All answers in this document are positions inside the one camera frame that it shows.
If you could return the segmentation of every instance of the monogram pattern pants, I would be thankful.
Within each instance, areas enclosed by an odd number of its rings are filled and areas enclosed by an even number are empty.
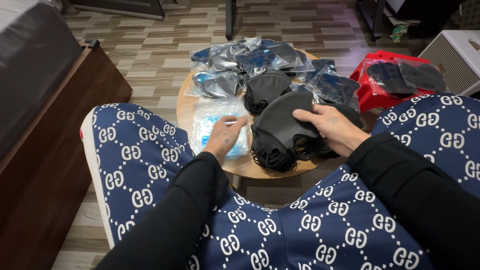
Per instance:
[[[480,196],[480,103],[453,94],[383,111],[388,132]],[[95,107],[83,141],[110,247],[155,207],[194,154],[187,133],[134,104]],[[289,207],[271,210],[228,190],[213,209],[190,270],[432,269],[423,249],[347,164]]]

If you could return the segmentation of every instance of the wooden table top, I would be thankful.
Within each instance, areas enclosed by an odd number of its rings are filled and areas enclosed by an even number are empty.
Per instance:
[[[309,59],[318,59],[317,57],[306,53]],[[177,119],[179,122],[179,128],[186,130],[188,133],[188,138],[192,137],[192,127],[193,127],[193,114],[195,104],[198,103],[198,97],[186,96],[183,93],[185,89],[192,85],[192,75],[193,72],[187,76],[183,82],[180,92],[177,99]],[[248,131],[248,144],[252,145],[252,133],[250,127],[247,128]],[[265,178],[283,178],[302,174],[313,170],[320,166],[325,159],[315,157],[309,161],[297,161],[297,167],[288,172],[277,172],[270,169],[266,169],[258,166],[254,161],[250,153],[247,155],[241,156],[234,160],[227,159],[225,164],[222,166],[223,170],[230,172],[241,177],[249,177],[256,179],[265,179]]]

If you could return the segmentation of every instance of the black sleeve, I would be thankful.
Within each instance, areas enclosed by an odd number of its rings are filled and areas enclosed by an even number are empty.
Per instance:
[[[480,199],[422,155],[383,133],[348,158],[440,269],[478,269]]]
[[[207,217],[227,187],[228,178],[215,157],[200,153],[95,269],[186,269]]]

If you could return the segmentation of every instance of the hand tattoo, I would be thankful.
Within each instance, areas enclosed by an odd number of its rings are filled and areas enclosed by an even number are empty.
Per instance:
[[[332,124],[335,124],[336,122],[338,122],[338,117],[330,117],[330,119],[328,120],[332,122]]]

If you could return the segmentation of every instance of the black chair leg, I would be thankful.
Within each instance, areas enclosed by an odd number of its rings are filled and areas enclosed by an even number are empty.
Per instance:
[[[225,0],[225,37],[227,40],[232,40],[233,15],[232,0]]]

